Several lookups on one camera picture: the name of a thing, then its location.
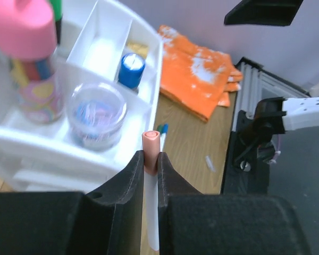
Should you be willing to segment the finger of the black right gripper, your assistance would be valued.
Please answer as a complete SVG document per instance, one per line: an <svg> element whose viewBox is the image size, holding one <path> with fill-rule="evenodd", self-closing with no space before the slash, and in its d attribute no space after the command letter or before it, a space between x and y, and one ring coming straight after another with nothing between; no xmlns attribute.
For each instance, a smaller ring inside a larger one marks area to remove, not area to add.
<svg viewBox="0 0 319 255"><path fill-rule="evenodd" d="M244 0L224 17L224 25L290 26L303 0Z"/></svg>

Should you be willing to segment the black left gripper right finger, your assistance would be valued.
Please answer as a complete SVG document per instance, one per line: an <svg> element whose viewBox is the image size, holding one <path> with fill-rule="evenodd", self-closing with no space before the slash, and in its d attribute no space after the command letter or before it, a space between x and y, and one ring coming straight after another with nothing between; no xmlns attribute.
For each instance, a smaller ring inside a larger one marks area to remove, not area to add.
<svg viewBox="0 0 319 255"><path fill-rule="evenodd" d="M203 254L204 195L159 154L158 223L160 254Z"/></svg>

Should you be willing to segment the pink cap white marker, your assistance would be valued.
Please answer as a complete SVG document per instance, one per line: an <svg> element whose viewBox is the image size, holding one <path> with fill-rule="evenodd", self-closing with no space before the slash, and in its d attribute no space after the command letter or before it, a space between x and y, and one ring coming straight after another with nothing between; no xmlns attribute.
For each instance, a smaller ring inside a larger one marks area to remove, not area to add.
<svg viewBox="0 0 319 255"><path fill-rule="evenodd" d="M160 133L146 131L142 134L142 149L144 152L144 188L146 199L147 234L149 246L160 249L158 226L158 177L157 159L160 153Z"/></svg>

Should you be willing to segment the black green highlighter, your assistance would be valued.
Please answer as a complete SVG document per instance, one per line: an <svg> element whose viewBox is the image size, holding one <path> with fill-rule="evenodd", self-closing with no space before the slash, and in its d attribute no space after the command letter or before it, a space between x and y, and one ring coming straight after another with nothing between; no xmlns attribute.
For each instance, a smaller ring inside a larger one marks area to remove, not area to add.
<svg viewBox="0 0 319 255"><path fill-rule="evenodd" d="M55 19L56 35L57 35L57 44L61 44L61 31L62 31L62 17L63 17L63 8L62 0L49 0Z"/></svg>

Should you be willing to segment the blue cap clear tube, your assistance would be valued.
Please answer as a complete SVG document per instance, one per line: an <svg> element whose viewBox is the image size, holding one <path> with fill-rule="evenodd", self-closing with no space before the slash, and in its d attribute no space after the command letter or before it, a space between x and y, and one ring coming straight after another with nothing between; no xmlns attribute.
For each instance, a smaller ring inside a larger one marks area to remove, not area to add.
<svg viewBox="0 0 319 255"><path fill-rule="evenodd" d="M136 53L127 53L121 58L117 80L129 89L138 88L146 67L145 60Z"/></svg>

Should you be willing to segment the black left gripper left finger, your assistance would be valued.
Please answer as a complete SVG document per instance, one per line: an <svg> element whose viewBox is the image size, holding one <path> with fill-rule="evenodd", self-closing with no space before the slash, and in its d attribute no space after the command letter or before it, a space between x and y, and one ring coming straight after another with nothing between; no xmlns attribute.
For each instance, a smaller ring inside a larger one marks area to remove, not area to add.
<svg viewBox="0 0 319 255"><path fill-rule="evenodd" d="M144 189L144 153L100 187L82 195L66 254L139 254Z"/></svg>

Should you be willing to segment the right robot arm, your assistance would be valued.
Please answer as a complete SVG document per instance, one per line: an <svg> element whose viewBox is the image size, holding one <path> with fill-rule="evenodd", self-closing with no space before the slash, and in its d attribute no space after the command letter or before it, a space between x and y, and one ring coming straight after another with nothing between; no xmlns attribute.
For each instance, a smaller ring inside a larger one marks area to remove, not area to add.
<svg viewBox="0 0 319 255"><path fill-rule="evenodd" d="M289 26L301 4L301 1L241 1L225 16L224 24ZM250 171L259 159L274 163L281 153L279 144L272 142L274 135L316 126L319 126L319 97L262 99L252 118L244 110L239 111L232 166Z"/></svg>

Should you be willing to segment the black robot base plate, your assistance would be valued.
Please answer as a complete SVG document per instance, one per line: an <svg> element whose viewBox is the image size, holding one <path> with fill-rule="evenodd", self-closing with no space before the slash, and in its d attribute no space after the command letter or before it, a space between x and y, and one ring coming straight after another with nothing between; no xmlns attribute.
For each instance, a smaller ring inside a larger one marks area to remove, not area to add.
<svg viewBox="0 0 319 255"><path fill-rule="evenodd" d="M221 184L221 194L267 194L270 177L270 166L257 159L251 151L238 162L236 157L243 149L239 149L238 131L246 128L252 122L246 112L240 110L234 116L235 130L230 132L228 149Z"/></svg>

